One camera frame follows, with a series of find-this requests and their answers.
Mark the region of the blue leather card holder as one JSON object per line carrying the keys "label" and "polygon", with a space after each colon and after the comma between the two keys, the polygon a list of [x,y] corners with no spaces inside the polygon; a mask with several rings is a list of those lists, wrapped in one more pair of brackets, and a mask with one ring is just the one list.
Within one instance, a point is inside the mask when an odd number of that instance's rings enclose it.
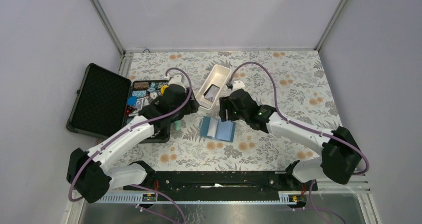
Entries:
{"label": "blue leather card holder", "polygon": [[233,142],[236,124],[205,116],[201,123],[200,136],[208,139]]}

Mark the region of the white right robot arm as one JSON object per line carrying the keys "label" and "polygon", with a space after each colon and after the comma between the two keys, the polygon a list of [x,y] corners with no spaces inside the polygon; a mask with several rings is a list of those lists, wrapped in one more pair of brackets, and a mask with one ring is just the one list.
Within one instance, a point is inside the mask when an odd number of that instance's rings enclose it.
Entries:
{"label": "white right robot arm", "polygon": [[297,160],[286,168],[285,182],[292,190],[321,178],[345,185],[352,175],[366,170],[363,153],[347,128],[321,129],[281,117],[275,107],[258,105],[243,89],[221,97],[219,107],[222,121],[242,120],[254,130],[286,137],[318,154],[310,160]]}

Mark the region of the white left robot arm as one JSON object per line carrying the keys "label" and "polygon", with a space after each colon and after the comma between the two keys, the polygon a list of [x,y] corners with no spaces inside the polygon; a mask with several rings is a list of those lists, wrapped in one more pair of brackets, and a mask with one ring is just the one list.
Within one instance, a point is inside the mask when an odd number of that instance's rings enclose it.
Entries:
{"label": "white left robot arm", "polygon": [[163,95],[144,106],[117,133],[86,151],[77,148],[70,154],[66,174],[70,184],[68,200],[79,201],[79,198],[73,198],[73,191],[77,191],[81,199],[94,203],[109,190],[127,185],[137,184],[141,189],[150,189],[154,185],[153,174],[140,164],[123,167],[113,167],[113,164],[141,141],[198,109],[191,86],[169,82]]}

